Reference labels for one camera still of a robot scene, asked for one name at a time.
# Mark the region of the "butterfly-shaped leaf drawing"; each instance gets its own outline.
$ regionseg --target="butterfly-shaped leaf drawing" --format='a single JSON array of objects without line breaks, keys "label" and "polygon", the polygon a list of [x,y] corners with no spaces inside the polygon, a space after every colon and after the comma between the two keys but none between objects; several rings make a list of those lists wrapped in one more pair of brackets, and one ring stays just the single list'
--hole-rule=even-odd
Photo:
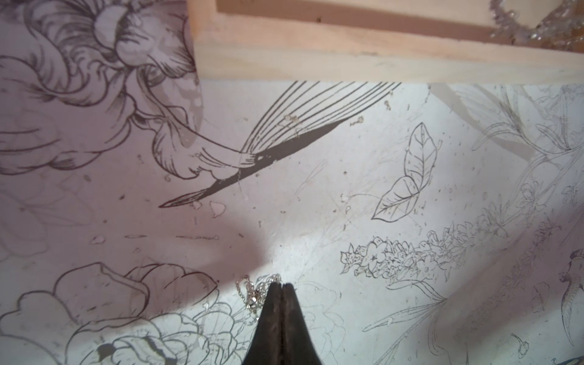
[{"label": "butterfly-shaped leaf drawing", "polygon": [[371,219],[396,222],[410,214],[432,178],[438,149],[424,123],[418,124],[409,138],[404,159],[405,176],[399,178],[381,197]]}]

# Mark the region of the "paint speck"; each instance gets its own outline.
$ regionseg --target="paint speck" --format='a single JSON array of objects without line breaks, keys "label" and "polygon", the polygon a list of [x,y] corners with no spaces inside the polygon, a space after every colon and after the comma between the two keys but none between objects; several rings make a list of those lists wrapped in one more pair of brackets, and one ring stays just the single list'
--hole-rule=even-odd
[{"label": "paint speck", "polygon": [[357,121],[350,123],[349,127],[353,127],[355,124],[361,124],[364,121],[365,121],[365,119],[363,117],[359,117],[359,118],[357,118]]},{"label": "paint speck", "polygon": [[211,210],[213,210],[213,218],[217,218],[225,213],[225,209],[227,208],[225,204],[216,203],[214,201],[210,201],[209,205],[211,206]]},{"label": "paint speck", "polygon": [[90,245],[101,245],[106,241],[106,238],[102,235],[95,236],[91,241],[89,241]]}]

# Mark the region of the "black object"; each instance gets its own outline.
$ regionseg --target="black object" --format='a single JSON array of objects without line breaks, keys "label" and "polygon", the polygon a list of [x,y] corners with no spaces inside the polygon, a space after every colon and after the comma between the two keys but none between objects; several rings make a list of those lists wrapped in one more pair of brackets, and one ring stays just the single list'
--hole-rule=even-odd
[{"label": "black object", "polygon": [[292,284],[272,283],[242,365],[322,365]]}]

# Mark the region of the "silver chain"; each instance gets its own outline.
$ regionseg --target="silver chain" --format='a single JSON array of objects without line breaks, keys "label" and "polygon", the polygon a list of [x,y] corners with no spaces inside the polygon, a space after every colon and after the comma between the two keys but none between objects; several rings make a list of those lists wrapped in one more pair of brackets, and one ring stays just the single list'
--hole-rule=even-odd
[{"label": "silver chain", "polygon": [[[246,296],[242,293],[239,286],[243,281],[245,282]],[[237,288],[239,297],[244,301],[245,308],[247,308],[248,311],[255,316],[256,320],[258,320],[258,312],[263,308],[270,284],[281,283],[281,281],[282,278],[280,274],[273,274],[258,277],[254,284],[249,278],[249,275],[245,275],[235,281],[235,287]]]},{"label": "silver chain", "polygon": [[499,26],[497,33],[506,33],[517,44],[526,44],[530,40],[543,41],[543,47],[558,50],[570,50],[572,46],[584,40],[573,37],[572,31],[584,27],[584,17],[576,16],[575,9],[579,0],[563,0],[557,8],[549,13],[535,28],[529,28],[517,22],[516,11],[505,11],[505,0],[491,0],[491,11],[495,23]]}]

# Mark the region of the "leaf drawing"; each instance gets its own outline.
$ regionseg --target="leaf drawing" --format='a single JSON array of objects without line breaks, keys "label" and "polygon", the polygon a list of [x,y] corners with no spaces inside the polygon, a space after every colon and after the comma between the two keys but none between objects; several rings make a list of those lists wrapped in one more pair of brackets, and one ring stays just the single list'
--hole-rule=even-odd
[{"label": "leaf drawing", "polygon": [[405,288],[408,286],[417,287],[418,289],[420,289],[424,293],[425,296],[427,296],[428,298],[430,298],[432,300],[439,301],[439,302],[446,300],[446,298],[444,298],[443,296],[438,294],[438,292],[430,284],[426,283],[425,281],[401,280],[401,281],[398,281],[396,283],[388,285],[386,288],[389,290],[399,290],[401,288]]},{"label": "leaf drawing", "polygon": [[371,219],[396,222],[411,213],[418,201],[420,190],[410,176],[399,178],[377,204]]},{"label": "leaf drawing", "polygon": [[430,328],[428,329],[428,348],[434,356],[440,356],[444,353],[444,349],[437,344],[436,322],[438,321],[438,314],[439,312],[434,314]]},{"label": "leaf drawing", "polygon": [[508,123],[495,123],[485,129],[472,145],[472,150],[478,150],[485,142],[500,134],[519,135],[517,130]]},{"label": "leaf drawing", "polygon": [[404,171],[406,176],[413,179],[419,190],[425,188],[430,182],[437,152],[436,145],[424,123],[418,124],[409,138]]},{"label": "leaf drawing", "polygon": [[536,124],[537,130],[548,137],[555,145],[561,150],[567,151],[570,149],[568,143],[566,143],[562,137],[560,137],[553,129],[543,124]]},{"label": "leaf drawing", "polygon": [[412,319],[416,319],[422,315],[428,314],[433,312],[436,309],[436,306],[439,303],[432,303],[426,305],[420,305],[418,307],[407,308],[404,310],[397,311],[395,313],[390,314],[389,316],[380,319],[379,321],[370,324],[369,326],[363,328],[363,332],[368,332],[374,328],[382,327],[382,326],[389,326],[394,323],[402,323],[408,322]]}]

